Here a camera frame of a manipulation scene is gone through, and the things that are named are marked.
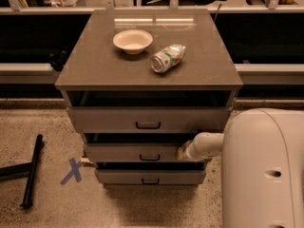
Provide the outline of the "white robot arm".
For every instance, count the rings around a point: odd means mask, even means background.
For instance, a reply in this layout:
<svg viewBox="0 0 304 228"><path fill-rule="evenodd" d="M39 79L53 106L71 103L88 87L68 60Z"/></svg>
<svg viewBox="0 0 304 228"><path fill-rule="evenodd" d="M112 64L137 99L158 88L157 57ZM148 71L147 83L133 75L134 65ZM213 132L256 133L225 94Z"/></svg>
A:
<svg viewBox="0 0 304 228"><path fill-rule="evenodd" d="M223 133L202 132L182 161L221 155L223 228L304 228L304 112L256 108Z"/></svg>

